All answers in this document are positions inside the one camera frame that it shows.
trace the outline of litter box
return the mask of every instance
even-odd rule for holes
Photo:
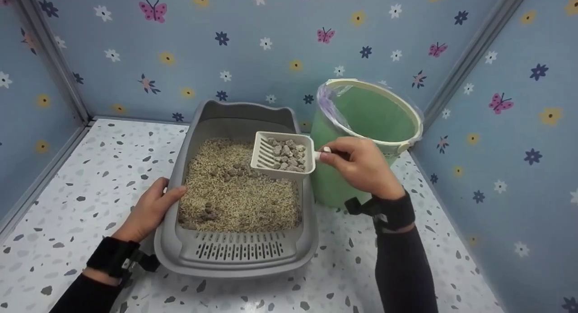
[[[257,131],[300,133],[295,113],[254,103],[206,101],[186,132],[168,189],[183,185],[188,163],[209,138],[254,142]],[[297,228],[270,233],[213,233],[187,230],[177,222],[179,202],[171,206],[154,237],[157,258],[169,270],[204,278],[254,278],[303,266],[313,257],[318,230],[311,183],[297,185],[302,220]]]

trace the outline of pink butterfly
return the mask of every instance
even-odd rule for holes
[[[494,110],[494,113],[499,115],[502,113],[502,110],[507,110],[514,106],[514,102],[510,102],[511,98],[504,99],[504,93],[502,93],[502,97],[500,97],[499,93],[495,93],[492,97],[492,103],[488,106]]]
[[[430,56],[435,56],[436,58],[439,58],[439,56],[442,54],[442,52],[447,50],[447,46],[446,44],[442,44],[439,45],[439,42],[436,42],[435,45],[431,45],[431,47],[429,47],[429,55]]]
[[[167,4],[158,5],[157,0],[157,2],[154,3],[154,5],[151,5],[149,0],[146,0],[146,4],[142,1],[139,2],[139,7],[140,10],[142,10],[142,12],[144,13],[144,18],[147,21],[153,19],[154,21],[157,21],[159,23],[165,22],[165,18],[163,17],[163,15],[167,13]]]
[[[335,35],[335,30],[331,31],[331,29],[328,29],[326,31],[324,27],[322,29],[323,29],[323,31],[320,29],[318,29],[318,31],[317,31],[317,41],[329,43],[329,41],[331,40],[331,37],[333,37]]]

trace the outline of wall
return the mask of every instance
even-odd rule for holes
[[[512,313],[578,311],[577,37],[578,0],[524,0],[415,148]]]
[[[188,121],[203,99],[252,101],[307,130],[307,95],[341,75],[423,111],[497,0],[158,0],[149,20],[157,0],[39,2],[92,114]]]
[[[0,0],[0,228],[2,219],[79,123],[40,59],[41,50]]]

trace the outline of terrazzo floor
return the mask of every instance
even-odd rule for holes
[[[0,248],[0,313],[49,311],[103,235],[124,222],[155,179],[171,175],[186,129],[97,121]],[[502,313],[411,157],[403,153],[392,169],[417,210],[439,311]],[[300,269],[231,282],[180,276],[160,267],[153,274],[134,274],[113,311],[382,312],[370,218],[322,206],[316,212],[319,249]]]

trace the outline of trash bin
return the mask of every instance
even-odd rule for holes
[[[423,117],[417,109],[384,87],[357,79],[330,79],[317,91],[317,109],[311,138],[315,148],[339,136],[370,138],[391,166],[398,155],[421,139]],[[345,208],[356,196],[362,203],[369,193],[351,187],[329,165],[318,165],[311,175],[318,204]]]

